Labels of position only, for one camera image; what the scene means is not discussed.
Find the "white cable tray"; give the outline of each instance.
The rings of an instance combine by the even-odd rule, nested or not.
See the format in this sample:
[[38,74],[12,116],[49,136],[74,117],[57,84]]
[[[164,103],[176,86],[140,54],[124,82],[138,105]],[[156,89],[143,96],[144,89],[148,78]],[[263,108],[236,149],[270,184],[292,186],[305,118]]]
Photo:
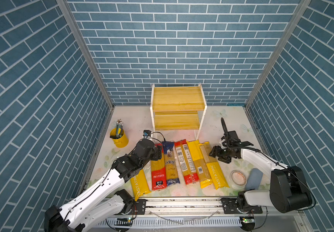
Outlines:
[[[132,228],[133,229],[155,229],[155,228],[177,228],[177,227],[221,227],[221,226],[242,226],[239,217],[236,216],[228,216],[228,217],[219,217],[219,218],[209,218],[209,219],[197,219],[191,220],[191,217],[166,217],[169,220],[178,221],[171,222],[168,220],[164,220],[158,217],[141,217],[133,220]],[[127,222],[117,221],[117,218],[108,218],[107,222],[111,227],[114,227],[115,223],[117,223],[117,228],[129,228],[129,226],[120,226],[121,224],[126,224]],[[108,227],[105,221],[100,222],[99,224],[94,226],[95,228],[104,228]]]

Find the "yellow cup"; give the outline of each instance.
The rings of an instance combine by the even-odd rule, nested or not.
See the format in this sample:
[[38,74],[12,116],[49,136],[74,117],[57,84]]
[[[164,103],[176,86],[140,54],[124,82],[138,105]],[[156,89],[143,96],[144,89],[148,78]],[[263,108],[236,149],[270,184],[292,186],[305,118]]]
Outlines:
[[[112,129],[112,131],[110,132],[111,137],[115,137],[115,134],[116,134],[115,131],[116,130],[117,130],[117,128]],[[127,146],[128,138],[127,138],[126,134],[124,133],[124,130],[121,132],[120,135],[121,135],[121,137],[118,138],[118,139],[113,139],[111,137],[110,138],[113,140],[115,146],[117,146],[119,148],[122,148],[122,147]]]

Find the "black cable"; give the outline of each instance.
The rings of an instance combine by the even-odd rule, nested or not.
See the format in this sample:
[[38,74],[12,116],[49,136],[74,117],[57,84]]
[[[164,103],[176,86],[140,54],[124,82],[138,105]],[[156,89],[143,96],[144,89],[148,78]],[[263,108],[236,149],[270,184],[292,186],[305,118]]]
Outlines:
[[265,207],[265,208],[266,208],[266,216],[265,216],[265,220],[264,220],[264,222],[262,223],[262,225],[260,225],[260,226],[257,227],[257,228],[254,228],[254,229],[252,229],[252,230],[260,229],[260,228],[265,224],[266,219],[268,218],[268,207]]
[[135,217],[133,217],[133,208],[132,208],[132,219],[131,219],[131,221],[135,220],[136,217],[137,217],[137,209],[136,209],[136,206],[135,206],[135,205],[133,205],[133,206],[135,207]]
[[[269,156],[265,155],[264,153],[262,153],[260,150],[258,150],[256,148],[252,148],[252,147],[229,147],[229,148],[230,149],[235,149],[235,148],[237,148],[237,149],[248,149],[248,150],[251,150],[251,151],[259,152],[259,153],[263,154],[268,160],[270,160],[273,163],[275,163],[275,165],[278,165],[278,166],[280,166],[280,167],[282,167],[284,169],[287,169],[286,167],[283,167],[282,165],[280,165],[279,162],[274,161],[272,158],[270,158]],[[314,208],[314,206],[317,204],[317,200],[316,200],[314,194],[312,193],[312,190],[306,184],[304,184],[299,178],[297,178],[297,176],[295,174],[293,174],[291,171],[289,171],[289,173],[292,174],[300,183],[302,183],[308,189],[308,191],[310,192],[311,196],[314,199],[313,206],[311,206],[309,208],[306,208],[306,209],[297,209],[296,211],[306,211],[306,210]]]
[[[106,180],[106,178],[107,178],[107,176],[109,175],[109,173],[110,173],[110,171],[111,171],[111,169],[109,169],[109,171],[108,171],[108,173],[106,174],[106,176],[105,176],[105,178],[103,179],[103,181],[101,182],[101,183],[104,183],[104,181]],[[101,185],[98,185],[92,192],[91,192],[91,194],[89,194],[87,197],[85,197],[83,200],[81,200],[80,202],[78,202],[76,205],[74,205],[70,210],[72,210],[73,208],[75,208],[78,204],[80,204],[80,203],[82,203],[84,200],[86,200],[88,197],[90,197],[99,187],[100,187]],[[69,215],[69,213],[70,213],[70,210],[68,211],[68,213],[66,214],[66,216],[65,216],[65,219],[64,219],[64,221],[66,221],[66,218],[67,218],[67,216]]]
[[109,225],[109,223],[107,222],[106,218],[105,218],[105,222],[106,222],[107,226],[110,227],[111,229],[115,230],[116,232],[119,232],[119,231],[120,231],[120,230],[118,231],[118,230],[116,230],[115,228],[111,227],[111,226]]
[[154,133],[159,133],[159,134],[161,134],[161,135],[163,136],[164,141],[166,141],[166,139],[164,138],[164,135],[163,135],[162,133],[160,133],[159,131],[153,132],[153,133],[151,133],[150,135],[152,135],[152,134],[154,134]]
[[160,142],[161,144],[163,144],[160,140],[157,140],[156,138],[153,138],[153,137],[145,137],[145,138],[152,138],[152,139],[155,139],[156,141]]

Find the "yellow wooden shelf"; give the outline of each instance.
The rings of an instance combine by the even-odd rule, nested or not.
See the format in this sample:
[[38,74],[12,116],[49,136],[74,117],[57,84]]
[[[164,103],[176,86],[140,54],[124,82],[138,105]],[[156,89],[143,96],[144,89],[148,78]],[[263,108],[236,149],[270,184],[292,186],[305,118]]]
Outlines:
[[194,130],[198,139],[206,109],[201,84],[193,87],[152,86],[150,113],[154,131]]
[[154,87],[152,107],[154,112],[203,111],[205,100],[200,86]]
[[156,112],[155,130],[198,130],[197,111]]

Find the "barcode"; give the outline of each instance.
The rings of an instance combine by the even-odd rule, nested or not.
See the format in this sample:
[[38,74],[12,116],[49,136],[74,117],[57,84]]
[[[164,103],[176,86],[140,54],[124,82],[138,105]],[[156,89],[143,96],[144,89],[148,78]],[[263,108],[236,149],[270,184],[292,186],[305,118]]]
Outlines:
[[177,157],[178,157],[179,162],[180,162],[181,170],[183,172],[187,171],[188,167],[186,165],[186,162],[185,162],[185,159],[184,159],[184,155],[183,155],[183,151],[182,151],[181,147],[176,147],[176,151],[177,151]]
[[198,172],[199,172],[199,174],[202,174],[202,173],[203,173],[203,169],[202,169],[202,167],[198,167]]
[[186,159],[188,160],[188,164],[189,164],[191,172],[197,172],[197,170],[195,169],[194,162],[193,162],[193,160],[191,158],[188,145],[183,144],[183,147],[184,147],[184,150],[185,150]]

